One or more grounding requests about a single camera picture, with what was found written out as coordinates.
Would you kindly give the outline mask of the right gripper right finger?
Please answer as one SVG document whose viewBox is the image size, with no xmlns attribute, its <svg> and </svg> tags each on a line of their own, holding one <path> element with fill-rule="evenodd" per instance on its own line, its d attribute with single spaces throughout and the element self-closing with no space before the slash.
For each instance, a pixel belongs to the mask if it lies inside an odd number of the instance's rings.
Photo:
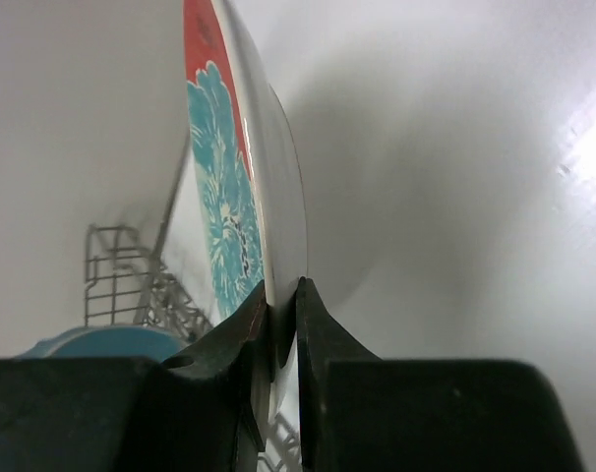
<svg viewBox="0 0 596 472">
<path fill-rule="evenodd" d="M 295 294 L 302 465 L 307 471 L 580 471 L 552 384 L 498 359 L 382 359 Z"/>
</svg>

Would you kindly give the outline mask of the dark teal scalloped plate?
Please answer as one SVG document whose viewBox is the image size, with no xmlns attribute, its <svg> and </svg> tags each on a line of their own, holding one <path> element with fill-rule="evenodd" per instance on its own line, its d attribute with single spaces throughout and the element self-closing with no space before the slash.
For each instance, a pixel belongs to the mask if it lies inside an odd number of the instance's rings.
<svg viewBox="0 0 596 472">
<path fill-rule="evenodd" d="M 76 327 L 42 339 L 18 358 L 146 357 L 162 362 L 188 346 L 170 331 L 131 324 Z"/>
</svg>

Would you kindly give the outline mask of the red and teal floral plate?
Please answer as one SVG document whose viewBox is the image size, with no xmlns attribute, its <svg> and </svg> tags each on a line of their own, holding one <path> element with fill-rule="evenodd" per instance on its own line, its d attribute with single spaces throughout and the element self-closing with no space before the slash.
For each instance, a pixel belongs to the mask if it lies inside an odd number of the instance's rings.
<svg viewBox="0 0 596 472">
<path fill-rule="evenodd" d="M 290 309 L 308 271 L 302 176 L 289 123 L 260 54 L 228 1 L 183 5 L 194 175 L 214 315 L 262 285 L 270 309 L 272 414 L 298 415 Z"/>
</svg>

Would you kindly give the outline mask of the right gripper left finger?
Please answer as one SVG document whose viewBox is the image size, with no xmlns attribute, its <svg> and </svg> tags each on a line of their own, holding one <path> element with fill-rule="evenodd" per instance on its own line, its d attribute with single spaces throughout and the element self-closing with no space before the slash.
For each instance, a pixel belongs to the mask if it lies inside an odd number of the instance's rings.
<svg viewBox="0 0 596 472">
<path fill-rule="evenodd" d="M 253 471 L 266 423 L 262 285 L 163 362 L 0 359 L 0 471 Z"/>
</svg>

